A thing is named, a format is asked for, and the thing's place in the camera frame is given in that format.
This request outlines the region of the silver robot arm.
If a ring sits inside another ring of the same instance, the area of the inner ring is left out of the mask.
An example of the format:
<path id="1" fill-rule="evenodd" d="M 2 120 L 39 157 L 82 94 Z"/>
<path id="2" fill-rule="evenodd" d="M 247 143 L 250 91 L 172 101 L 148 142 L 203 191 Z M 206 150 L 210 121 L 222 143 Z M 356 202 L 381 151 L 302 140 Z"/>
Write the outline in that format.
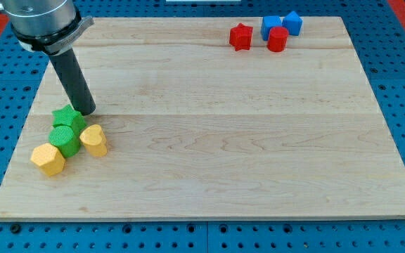
<path id="1" fill-rule="evenodd" d="M 91 16 L 81 16 L 73 0 L 1 0 L 0 10 L 25 50 L 48 56 L 70 50 L 94 24 Z"/>

